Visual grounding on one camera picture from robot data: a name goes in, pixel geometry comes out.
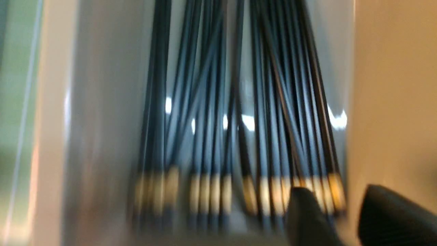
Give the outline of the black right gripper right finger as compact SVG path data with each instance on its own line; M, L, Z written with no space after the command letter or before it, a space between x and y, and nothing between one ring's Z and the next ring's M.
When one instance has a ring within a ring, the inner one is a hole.
M357 228L363 246L435 246L436 215L381 185L370 184Z

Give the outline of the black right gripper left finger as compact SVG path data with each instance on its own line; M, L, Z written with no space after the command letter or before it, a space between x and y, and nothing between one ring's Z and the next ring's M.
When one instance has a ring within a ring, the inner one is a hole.
M286 235L291 246L343 246L313 195L304 187L291 189L286 217Z

